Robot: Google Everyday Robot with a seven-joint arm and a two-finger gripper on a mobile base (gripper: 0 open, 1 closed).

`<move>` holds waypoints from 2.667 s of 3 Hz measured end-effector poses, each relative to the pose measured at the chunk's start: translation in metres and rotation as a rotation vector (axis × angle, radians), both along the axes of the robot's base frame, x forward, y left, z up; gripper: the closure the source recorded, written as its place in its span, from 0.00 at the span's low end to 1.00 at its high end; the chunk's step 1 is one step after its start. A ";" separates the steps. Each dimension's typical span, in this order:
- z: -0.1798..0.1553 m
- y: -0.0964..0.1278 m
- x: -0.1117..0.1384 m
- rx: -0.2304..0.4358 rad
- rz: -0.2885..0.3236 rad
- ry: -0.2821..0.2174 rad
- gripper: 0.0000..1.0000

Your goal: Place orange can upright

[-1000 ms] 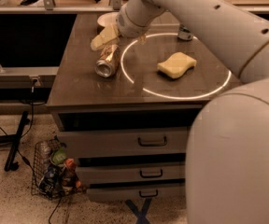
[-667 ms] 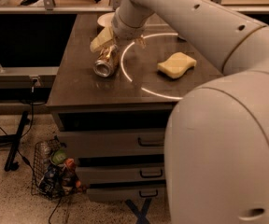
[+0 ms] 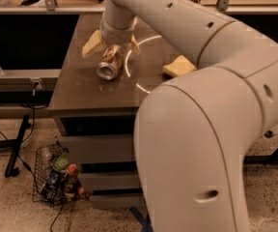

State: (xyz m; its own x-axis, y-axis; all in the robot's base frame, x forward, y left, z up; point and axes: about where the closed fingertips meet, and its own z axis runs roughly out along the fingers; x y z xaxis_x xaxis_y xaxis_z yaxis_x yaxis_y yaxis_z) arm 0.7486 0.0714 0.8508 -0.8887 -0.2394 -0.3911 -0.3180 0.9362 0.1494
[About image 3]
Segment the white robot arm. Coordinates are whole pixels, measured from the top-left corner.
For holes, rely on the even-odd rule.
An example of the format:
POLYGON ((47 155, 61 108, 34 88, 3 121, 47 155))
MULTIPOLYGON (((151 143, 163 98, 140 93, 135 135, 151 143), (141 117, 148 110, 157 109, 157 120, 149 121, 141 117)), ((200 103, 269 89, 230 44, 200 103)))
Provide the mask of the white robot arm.
POLYGON ((188 0, 106 0, 103 40, 128 42, 136 18, 197 68, 154 88, 137 112, 153 232, 250 232, 242 166, 278 123, 278 43, 188 0))

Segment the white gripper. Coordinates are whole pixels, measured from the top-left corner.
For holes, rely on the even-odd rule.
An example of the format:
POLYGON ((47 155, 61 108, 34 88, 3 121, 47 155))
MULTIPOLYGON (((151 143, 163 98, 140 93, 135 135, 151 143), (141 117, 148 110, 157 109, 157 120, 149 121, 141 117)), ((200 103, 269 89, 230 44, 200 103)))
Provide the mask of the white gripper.
POLYGON ((137 18, 132 14, 111 14, 104 12, 99 30, 96 30, 82 47, 82 56, 87 58, 106 48, 106 44, 129 43, 129 49, 140 54, 140 46, 135 38, 134 29, 137 18))

